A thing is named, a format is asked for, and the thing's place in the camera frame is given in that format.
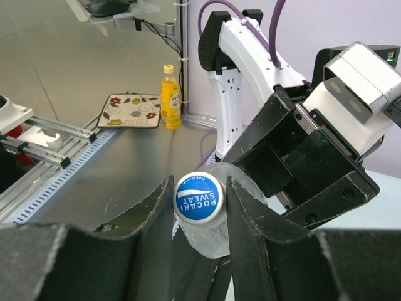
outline bottle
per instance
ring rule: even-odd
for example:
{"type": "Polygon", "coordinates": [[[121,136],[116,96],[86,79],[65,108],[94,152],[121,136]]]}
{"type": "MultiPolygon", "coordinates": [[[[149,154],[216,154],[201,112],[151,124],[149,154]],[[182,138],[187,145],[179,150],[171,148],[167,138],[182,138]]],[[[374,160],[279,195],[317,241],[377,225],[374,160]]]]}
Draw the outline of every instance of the bottle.
{"type": "Polygon", "coordinates": [[[181,101],[178,83],[174,73],[174,66],[164,66],[162,80],[162,123],[166,129],[176,130],[181,126],[181,101]]]}
{"type": "Polygon", "coordinates": [[[230,254],[226,214],[227,177],[235,177],[249,193],[266,204],[263,192],[238,167],[209,164],[184,176],[174,189],[174,215],[189,244],[216,259],[230,254]]]}

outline metal table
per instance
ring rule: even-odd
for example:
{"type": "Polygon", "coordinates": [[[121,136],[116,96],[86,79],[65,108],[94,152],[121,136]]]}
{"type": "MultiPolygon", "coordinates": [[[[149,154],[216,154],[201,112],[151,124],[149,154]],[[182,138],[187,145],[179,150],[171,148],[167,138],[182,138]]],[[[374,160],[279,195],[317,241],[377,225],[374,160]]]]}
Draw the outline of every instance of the metal table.
{"type": "MultiPolygon", "coordinates": [[[[29,222],[72,223],[93,230],[149,195],[168,175],[177,180],[191,172],[201,160],[201,138],[211,130],[185,121],[176,131],[161,126],[119,130],[29,222]]],[[[215,141],[215,135],[205,139],[205,154],[215,141]]]]}

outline computer mouse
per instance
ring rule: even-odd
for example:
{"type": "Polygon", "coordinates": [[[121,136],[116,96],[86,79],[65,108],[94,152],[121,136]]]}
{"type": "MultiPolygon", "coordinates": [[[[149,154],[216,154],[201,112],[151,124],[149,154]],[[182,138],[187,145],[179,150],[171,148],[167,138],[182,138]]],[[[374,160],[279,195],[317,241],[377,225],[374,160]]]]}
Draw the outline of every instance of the computer mouse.
{"type": "Polygon", "coordinates": [[[127,11],[136,0],[92,0],[86,10],[94,17],[108,17],[127,11]]]}

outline floral mat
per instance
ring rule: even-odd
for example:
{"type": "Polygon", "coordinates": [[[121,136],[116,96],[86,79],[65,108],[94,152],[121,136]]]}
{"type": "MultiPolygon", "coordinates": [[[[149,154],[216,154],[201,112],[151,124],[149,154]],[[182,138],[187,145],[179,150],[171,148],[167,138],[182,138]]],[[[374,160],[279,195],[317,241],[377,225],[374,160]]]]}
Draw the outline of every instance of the floral mat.
{"type": "Polygon", "coordinates": [[[112,94],[107,98],[98,120],[98,127],[159,126],[160,95],[112,94]]]}

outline blue logo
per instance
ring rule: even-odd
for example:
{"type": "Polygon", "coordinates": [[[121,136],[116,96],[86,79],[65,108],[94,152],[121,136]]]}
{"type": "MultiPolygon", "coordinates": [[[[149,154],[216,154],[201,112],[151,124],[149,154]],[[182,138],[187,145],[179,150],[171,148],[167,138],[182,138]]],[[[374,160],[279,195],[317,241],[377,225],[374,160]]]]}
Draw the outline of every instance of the blue logo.
{"type": "Polygon", "coordinates": [[[195,221],[208,218],[217,208],[216,185],[205,176],[191,176],[178,187],[175,202],[178,210],[195,221]]]}

